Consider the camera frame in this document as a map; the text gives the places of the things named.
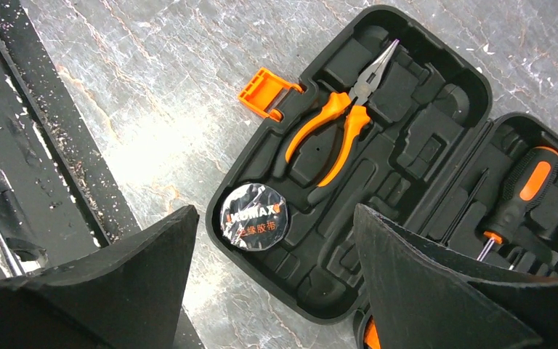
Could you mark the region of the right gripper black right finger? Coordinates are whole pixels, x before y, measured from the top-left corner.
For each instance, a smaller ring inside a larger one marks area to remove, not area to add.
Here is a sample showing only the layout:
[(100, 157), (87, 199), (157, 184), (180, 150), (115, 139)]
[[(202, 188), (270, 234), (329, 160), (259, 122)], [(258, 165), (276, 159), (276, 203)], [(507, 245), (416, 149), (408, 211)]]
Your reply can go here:
[(558, 278), (478, 262), (364, 204), (353, 231), (383, 348), (558, 348)]

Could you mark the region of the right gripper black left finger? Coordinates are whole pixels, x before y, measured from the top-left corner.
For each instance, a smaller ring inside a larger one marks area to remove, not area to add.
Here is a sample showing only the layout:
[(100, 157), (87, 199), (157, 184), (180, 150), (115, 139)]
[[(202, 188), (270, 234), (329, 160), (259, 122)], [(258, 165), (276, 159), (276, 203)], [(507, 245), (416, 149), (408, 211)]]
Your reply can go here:
[(0, 280), (0, 348), (172, 348), (198, 221), (183, 206), (85, 257)]

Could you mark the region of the large orange-handled screwdriver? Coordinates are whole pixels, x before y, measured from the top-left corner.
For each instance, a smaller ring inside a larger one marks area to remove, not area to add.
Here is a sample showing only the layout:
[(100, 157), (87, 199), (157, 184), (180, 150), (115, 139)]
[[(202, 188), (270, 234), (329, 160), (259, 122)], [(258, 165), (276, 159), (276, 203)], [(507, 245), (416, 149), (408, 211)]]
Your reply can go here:
[(381, 349), (375, 321), (372, 317), (366, 322), (363, 333), (363, 344), (365, 349)]

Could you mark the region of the black orange nut driver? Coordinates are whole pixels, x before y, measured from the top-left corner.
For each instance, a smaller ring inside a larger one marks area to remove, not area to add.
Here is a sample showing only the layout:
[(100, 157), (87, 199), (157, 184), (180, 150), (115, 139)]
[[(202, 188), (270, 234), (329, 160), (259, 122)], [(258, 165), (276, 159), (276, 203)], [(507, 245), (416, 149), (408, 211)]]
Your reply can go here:
[(550, 189), (558, 170), (558, 151), (544, 145), (527, 151), (511, 168), (501, 186), (498, 206), (484, 224), (488, 240), (476, 260), (483, 261), (494, 245), (513, 244), (526, 214)]

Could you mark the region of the black plastic tool case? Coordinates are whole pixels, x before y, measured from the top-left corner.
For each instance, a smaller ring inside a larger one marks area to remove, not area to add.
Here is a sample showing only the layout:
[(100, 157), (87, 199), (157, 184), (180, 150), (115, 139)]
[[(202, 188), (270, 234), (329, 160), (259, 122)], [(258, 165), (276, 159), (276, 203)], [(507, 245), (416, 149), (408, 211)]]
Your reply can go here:
[[(505, 176), (528, 150), (558, 151), (530, 114), (492, 119), (488, 81), (394, 7), (364, 9), (292, 84), (259, 70), (239, 95), (263, 118), (210, 201), (210, 239), (241, 270), (317, 324), (353, 319), (364, 348), (371, 305), (353, 231), (364, 204), (405, 229), (476, 260)], [(227, 195), (261, 183), (286, 199), (284, 238), (246, 252), (222, 237)], [(516, 242), (481, 261), (558, 278), (558, 170)]]

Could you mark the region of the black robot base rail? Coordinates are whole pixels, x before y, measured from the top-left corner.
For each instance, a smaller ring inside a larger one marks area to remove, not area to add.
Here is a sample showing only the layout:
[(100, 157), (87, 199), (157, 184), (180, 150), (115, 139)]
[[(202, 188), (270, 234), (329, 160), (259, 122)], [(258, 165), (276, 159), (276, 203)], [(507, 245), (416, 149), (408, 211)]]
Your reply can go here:
[[(0, 1), (0, 280), (140, 230), (18, 1)], [(172, 348), (199, 348), (181, 309)]]

